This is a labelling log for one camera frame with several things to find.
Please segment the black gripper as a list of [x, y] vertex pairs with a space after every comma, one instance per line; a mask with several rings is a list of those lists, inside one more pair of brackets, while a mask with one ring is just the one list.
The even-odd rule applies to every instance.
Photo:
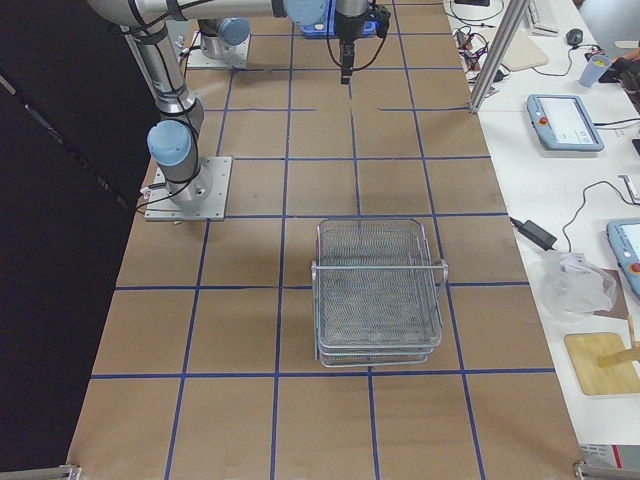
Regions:
[[[366, 0], [336, 0], [334, 34], [339, 40], [356, 40], [366, 22]], [[354, 43], [340, 41], [340, 82], [349, 84], [354, 67]]]

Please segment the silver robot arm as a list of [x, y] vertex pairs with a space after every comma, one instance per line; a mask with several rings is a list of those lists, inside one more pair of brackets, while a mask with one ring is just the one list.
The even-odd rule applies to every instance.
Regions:
[[210, 197], [225, 194], [228, 183], [218, 181], [213, 162], [198, 151], [204, 107], [186, 83], [166, 22], [195, 20], [204, 30], [205, 43], [221, 40], [234, 46], [248, 38], [251, 17], [287, 18], [306, 26], [321, 21], [333, 8], [341, 81], [348, 83], [355, 42], [374, 13], [370, 1], [92, 1], [89, 5], [133, 42], [161, 118], [147, 134], [149, 152], [164, 178], [166, 195], [159, 203], [173, 209], [167, 218], [183, 220], [214, 218], [206, 205]]
[[205, 57], [221, 59], [250, 36], [250, 22], [244, 17], [199, 20], [200, 49]]

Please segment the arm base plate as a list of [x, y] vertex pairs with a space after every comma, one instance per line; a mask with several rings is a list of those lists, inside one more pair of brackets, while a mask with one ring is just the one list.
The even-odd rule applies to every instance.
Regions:
[[153, 183], [144, 203], [147, 221], [223, 221], [232, 171], [232, 157], [201, 157], [199, 175], [174, 198], [167, 188], [164, 174], [156, 168]]
[[192, 49], [185, 60], [188, 69], [243, 70], [247, 68], [250, 37], [230, 45], [220, 37], [193, 35]]

